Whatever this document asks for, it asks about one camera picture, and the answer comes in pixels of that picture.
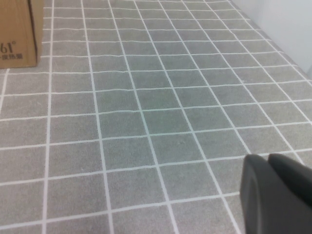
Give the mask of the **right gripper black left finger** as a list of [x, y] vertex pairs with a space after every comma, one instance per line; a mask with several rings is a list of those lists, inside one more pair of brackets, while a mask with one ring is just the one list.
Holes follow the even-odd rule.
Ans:
[[244, 158], [240, 200], [248, 234], [310, 234], [312, 205], [297, 197], [259, 155]]

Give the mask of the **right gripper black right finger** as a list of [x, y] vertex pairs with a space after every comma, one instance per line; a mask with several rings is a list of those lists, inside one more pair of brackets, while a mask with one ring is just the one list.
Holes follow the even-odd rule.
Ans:
[[312, 204], [312, 170], [282, 154], [270, 154], [268, 163], [284, 184], [306, 204]]

